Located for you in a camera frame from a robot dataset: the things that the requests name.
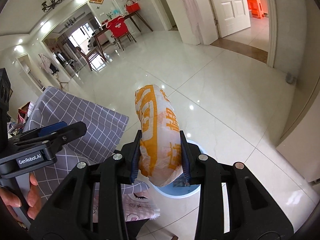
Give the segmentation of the black chandelier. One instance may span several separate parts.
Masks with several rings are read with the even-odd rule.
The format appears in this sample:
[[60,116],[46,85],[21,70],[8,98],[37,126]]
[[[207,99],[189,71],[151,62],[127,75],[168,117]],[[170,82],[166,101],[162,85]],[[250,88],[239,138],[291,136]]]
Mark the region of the black chandelier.
[[41,6],[42,6],[42,11],[43,12],[49,12],[50,10],[55,9],[55,7],[59,4],[61,4],[63,0],[49,0],[49,3],[47,1],[44,1]]

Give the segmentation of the grey checked tablecloth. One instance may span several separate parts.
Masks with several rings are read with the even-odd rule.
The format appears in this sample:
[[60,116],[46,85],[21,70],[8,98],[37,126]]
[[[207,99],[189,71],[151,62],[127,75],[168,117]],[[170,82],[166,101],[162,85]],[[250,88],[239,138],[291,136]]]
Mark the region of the grey checked tablecloth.
[[41,185],[31,185],[27,197],[33,204],[40,193],[48,198],[77,163],[99,164],[117,153],[116,145],[128,121],[125,115],[48,87],[24,129],[37,129],[37,137],[58,134],[63,145],[57,149],[56,163],[34,172]]

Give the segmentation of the wooden dining table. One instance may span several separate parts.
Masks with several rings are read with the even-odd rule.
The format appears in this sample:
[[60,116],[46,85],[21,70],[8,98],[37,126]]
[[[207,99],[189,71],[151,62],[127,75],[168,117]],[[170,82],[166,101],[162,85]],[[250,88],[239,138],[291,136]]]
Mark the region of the wooden dining table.
[[108,21],[106,28],[101,29],[100,31],[98,31],[96,34],[93,35],[93,37],[97,43],[97,46],[98,46],[98,52],[100,54],[100,57],[104,61],[106,61],[106,57],[105,57],[102,45],[100,44],[98,37],[101,36],[102,34],[104,34],[105,32],[107,32],[108,30],[110,30],[112,33],[111,37],[114,39],[115,43],[118,45],[118,47],[120,49],[124,50],[122,42],[121,42],[121,39],[123,37],[127,37],[130,41],[133,40],[136,42],[135,38],[132,36],[127,25],[125,24],[125,20],[130,19],[131,22],[138,29],[138,31],[141,31],[139,29],[138,25],[136,24],[136,22],[133,20],[133,18],[132,18],[133,16],[137,16],[150,31],[153,31],[153,29],[146,22],[146,20],[140,15],[139,11],[134,11],[134,12],[128,13],[124,16],[119,16],[117,18],[114,18],[114,19]]

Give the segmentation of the pink lace curtain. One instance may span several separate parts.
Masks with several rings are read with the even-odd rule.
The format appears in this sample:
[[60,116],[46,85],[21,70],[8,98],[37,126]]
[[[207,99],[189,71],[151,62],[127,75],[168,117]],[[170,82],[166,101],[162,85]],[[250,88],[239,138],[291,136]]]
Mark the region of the pink lace curtain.
[[201,13],[196,0],[182,0],[184,8],[187,13],[187,17],[191,26],[191,31],[195,35],[200,44],[203,43],[203,37],[201,34]]

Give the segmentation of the white panel door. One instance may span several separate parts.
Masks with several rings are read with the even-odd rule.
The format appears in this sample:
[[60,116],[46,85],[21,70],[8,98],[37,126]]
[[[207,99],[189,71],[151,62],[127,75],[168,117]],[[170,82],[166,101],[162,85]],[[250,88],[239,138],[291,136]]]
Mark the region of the white panel door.
[[212,0],[221,37],[251,26],[247,0]]

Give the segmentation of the red snack bag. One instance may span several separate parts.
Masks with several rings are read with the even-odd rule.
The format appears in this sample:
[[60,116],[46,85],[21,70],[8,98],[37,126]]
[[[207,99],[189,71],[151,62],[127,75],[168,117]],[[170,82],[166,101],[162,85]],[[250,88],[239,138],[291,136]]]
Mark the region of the red snack bag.
[[18,108],[18,112],[17,112],[17,123],[18,124],[25,123],[25,121],[28,117],[29,105],[30,105],[30,102],[28,102],[25,105]]

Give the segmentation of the orange white plastic wrapper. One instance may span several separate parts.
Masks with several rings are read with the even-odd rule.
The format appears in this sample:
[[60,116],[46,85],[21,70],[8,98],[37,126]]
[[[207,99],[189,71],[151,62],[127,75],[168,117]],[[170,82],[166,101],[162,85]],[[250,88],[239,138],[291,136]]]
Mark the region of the orange white plastic wrapper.
[[180,127],[174,109],[157,85],[135,92],[135,108],[142,131],[138,167],[153,185],[167,186],[183,172]]

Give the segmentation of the coat rack with clothes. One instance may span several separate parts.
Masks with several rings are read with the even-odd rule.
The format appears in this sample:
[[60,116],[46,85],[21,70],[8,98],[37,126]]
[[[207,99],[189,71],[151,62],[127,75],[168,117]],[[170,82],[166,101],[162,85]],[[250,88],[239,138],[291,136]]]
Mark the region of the coat rack with clothes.
[[46,57],[46,55],[39,54],[39,58],[41,59],[42,68],[48,74],[54,77],[54,79],[59,83],[60,89],[63,90],[63,82],[59,80],[59,75],[58,75],[59,69],[52,64],[51,60],[48,57]]

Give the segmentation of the chair with red shirt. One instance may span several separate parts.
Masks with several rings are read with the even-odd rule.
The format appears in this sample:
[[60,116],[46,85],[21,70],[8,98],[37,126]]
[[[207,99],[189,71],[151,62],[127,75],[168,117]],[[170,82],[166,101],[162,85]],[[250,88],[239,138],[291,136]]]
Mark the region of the chair with red shirt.
[[119,16],[107,22],[107,30],[112,33],[112,38],[115,40],[117,46],[124,51],[121,39],[127,37],[129,41],[136,42],[135,38],[130,33],[127,25],[125,24],[125,19],[123,16]]

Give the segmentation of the pink patterned under cloth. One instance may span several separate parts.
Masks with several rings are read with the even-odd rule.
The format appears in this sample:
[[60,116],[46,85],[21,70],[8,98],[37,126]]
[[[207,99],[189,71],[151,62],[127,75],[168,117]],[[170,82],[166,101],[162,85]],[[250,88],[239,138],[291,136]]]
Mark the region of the pink patterned under cloth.
[[123,213],[126,222],[156,219],[160,209],[153,202],[148,190],[122,195]]

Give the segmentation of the wooden dining chair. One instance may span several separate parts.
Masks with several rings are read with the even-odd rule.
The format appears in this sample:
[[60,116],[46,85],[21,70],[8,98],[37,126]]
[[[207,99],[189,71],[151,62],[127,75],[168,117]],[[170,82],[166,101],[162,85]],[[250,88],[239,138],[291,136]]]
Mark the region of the wooden dining chair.
[[96,57],[100,57],[103,61],[106,61],[106,58],[104,56],[104,54],[101,53],[101,51],[97,48],[97,47],[94,47],[92,50],[89,50],[87,54],[83,53],[81,48],[79,46],[77,46],[75,48],[77,50],[77,52],[80,53],[80,55],[82,57],[85,58],[90,70],[92,71],[93,68],[92,68],[92,61],[96,58]]

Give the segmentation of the light blue trash bin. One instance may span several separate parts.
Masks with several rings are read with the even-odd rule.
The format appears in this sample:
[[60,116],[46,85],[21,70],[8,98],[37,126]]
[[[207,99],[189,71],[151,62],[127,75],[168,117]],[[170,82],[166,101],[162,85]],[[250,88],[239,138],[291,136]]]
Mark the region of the light blue trash bin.
[[[187,140],[190,151],[190,171],[194,168],[195,158],[206,154],[204,148],[192,140]],[[169,198],[187,198],[200,191],[200,184],[194,184],[190,178],[190,184],[186,185],[181,160],[181,143],[172,142],[160,154],[157,166],[149,181],[151,185],[162,195]]]

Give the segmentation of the orange plastic stool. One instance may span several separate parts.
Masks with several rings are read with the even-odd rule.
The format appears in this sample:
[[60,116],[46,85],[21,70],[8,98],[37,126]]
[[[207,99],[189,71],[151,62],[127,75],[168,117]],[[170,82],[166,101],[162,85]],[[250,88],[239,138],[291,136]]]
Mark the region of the orange plastic stool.
[[256,18],[264,18],[265,14],[261,0],[247,0],[248,8],[252,13],[252,16]]

